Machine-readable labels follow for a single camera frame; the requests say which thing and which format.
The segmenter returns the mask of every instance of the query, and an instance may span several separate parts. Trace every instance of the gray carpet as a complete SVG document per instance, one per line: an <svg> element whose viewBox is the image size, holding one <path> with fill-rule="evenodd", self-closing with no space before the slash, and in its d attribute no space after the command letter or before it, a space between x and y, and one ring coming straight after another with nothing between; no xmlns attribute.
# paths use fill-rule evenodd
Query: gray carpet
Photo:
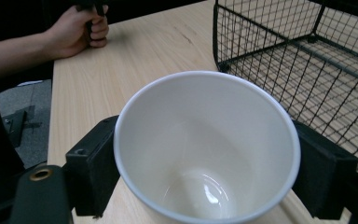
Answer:
<svg viewBox="0 0 358 224"><path fill-rule="evenodd" d="M51 80L19 86L0 93L1 116L25 110L21 143L16 147L25 168L48 157L48 129L51 106Z"/></svg>

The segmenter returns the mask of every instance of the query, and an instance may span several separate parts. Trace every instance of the person's hand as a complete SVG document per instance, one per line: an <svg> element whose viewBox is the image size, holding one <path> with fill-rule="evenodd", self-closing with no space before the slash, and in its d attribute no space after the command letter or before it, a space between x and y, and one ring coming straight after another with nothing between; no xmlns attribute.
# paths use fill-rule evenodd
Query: person's hand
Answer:
<svg viewBox="0 0 358 224"><path fill-rule="evenodd" d="M107 9L107 6L103 6L105 13ZM86 27L88 21L92 22L91 34ZM48 39L48 48L51 49L50 57L60 59L74 56L87 46L104 47L108 32L106 17L99 16L95 7L93 10L77 11L73 6L66 10L44 35Z"/></svg>

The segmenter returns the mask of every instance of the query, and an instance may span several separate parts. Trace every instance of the white paper cup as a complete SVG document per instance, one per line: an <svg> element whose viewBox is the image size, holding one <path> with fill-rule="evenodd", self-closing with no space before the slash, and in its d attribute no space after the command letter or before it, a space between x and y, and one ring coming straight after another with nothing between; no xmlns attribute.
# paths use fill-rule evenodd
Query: white paper cup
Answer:
<svg viewBox="0 0 358 224"><path fill-rule="evenodd" d="M293 186L296 128L256 85L190 71L160 78L124 106L115 129L117 168L152 211L182 223L243 223Z"/></svg>

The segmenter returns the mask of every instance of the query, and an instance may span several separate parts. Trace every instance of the table surface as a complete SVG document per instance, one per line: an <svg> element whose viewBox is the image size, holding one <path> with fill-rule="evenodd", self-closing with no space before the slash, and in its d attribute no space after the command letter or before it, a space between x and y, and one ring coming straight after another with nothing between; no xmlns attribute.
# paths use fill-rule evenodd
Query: table surface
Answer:
<svg viewBox="0 0 358 224"><path fill-rule="evenodd" d="M144 85L188 70L216 71L213 3L205 1L110 25L108 45L86 49L54 65L48 164L63 166L65 153L102 119L118 115ZM348 223L312 218L291 191L252 223ZM120 178L102 218L78 223L156 223Z"/></svg>

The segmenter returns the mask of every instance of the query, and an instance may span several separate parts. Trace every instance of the black wire mesh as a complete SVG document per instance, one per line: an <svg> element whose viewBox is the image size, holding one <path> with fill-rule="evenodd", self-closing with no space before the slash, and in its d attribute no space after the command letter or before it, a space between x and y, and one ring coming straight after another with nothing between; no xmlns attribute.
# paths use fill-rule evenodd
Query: black wire mesh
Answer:
<svg viewBox="0 0 358 224"><path fill-rule="evenodd" d="M216 1L213 56L220 71L254 82L292 119L358 157L358 2L354 4Z"/></svg>

